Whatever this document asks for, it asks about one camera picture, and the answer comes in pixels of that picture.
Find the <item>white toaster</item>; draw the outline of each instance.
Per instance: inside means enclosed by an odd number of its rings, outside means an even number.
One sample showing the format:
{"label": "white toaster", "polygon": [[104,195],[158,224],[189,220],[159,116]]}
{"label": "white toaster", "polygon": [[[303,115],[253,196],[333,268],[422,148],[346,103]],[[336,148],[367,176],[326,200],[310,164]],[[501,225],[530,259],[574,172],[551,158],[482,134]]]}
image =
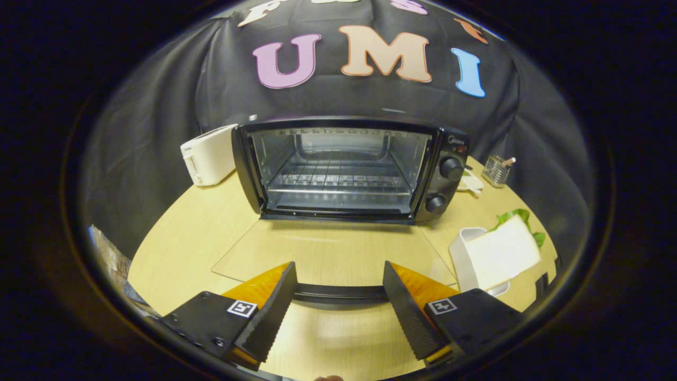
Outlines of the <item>white toaster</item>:
{"label": "white toaster", "polygon": [[231,131],[236,126],[213,129],[181,145],[181,154],[193,184],[216,185],[235,170]]}

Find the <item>green lettuce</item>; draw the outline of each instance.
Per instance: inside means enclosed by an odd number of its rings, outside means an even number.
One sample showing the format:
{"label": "green lettuce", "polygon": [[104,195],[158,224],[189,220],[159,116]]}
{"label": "green lettuce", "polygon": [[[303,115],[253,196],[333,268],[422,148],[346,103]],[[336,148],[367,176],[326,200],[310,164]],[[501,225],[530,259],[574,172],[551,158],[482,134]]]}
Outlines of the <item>green lettuce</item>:
{"label": "green lettuce", "polygon": [[541,246],[543,246],[543,243],[545,243],[545,241],[546,241],[546,234],[545,233],[532,233],[531,232],[531,226],[529,225],[529,215],[530,214],[529,214],[529,211],[526,210],[526,209],[515,209],[515,210],[512,210],[511,212],[506,212],[506,213],[501,214],[500,216],[496,216],[496,218],[498,219],[498,224],[496,226],[494,226],[494,228],[489,230],[489,231],[496,230],[499,226],[501,226],[501,224],[503,224],[507,220],[510,220],[515,214],[522,218],[522,221],[524,221],[524,224],[527,225],[527,228],[529,229],[529,233],[531,233],[531,235],[533,235],[533,239],[536,240],[536,245],[538,245],[538,249],[540,249]]}

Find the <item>oven control knob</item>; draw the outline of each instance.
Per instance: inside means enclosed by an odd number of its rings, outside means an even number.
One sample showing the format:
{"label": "oven control knob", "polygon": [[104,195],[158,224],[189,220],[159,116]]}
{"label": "oven control knob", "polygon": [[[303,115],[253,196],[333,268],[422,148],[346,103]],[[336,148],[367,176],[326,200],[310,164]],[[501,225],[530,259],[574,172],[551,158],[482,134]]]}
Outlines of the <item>oven control knob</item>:
{"label": "oven control knob", "polygon": [[439,165],[439,173],[444,178],[458,179],[463,176],[463,164],[455,157],[448,157]]}
{"label": "oven control knob", "polygon": [[444,196],[435,196],[428,200],[425,204],[425,208],[432,214],[442,214],[447,209],[447,199],[445,199]]}

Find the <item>blue letter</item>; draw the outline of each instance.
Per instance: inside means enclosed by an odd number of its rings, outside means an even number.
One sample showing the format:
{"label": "blue letter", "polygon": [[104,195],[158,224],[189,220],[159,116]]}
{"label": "blue letter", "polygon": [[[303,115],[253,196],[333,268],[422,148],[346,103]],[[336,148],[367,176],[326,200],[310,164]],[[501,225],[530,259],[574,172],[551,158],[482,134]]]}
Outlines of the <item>blue letter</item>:
{"label": "blue letter", "polygon": [[479,84],[479,58],[461,49],[452,48],[452,53],[458,58],[458,66],[461,67],[461,80],[456,82],[456,87],[472,96],[484,97],[485,92]]}

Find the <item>brand logo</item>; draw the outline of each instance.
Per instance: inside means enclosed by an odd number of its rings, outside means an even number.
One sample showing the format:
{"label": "brand logo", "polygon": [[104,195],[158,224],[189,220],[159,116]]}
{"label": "brand logo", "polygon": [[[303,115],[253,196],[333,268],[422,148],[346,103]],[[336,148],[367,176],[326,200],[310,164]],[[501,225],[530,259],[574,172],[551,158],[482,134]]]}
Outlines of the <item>brand logo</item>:
{"label": "brand logo", "polygon": [[463,140],[457,139],[457,138],[456,138],[455,136],[453,136],[453,135],[449,136],[449,138],[447,139],[447,141],[448,141],[450,144],[465,144],[465,142],[464,142]]}

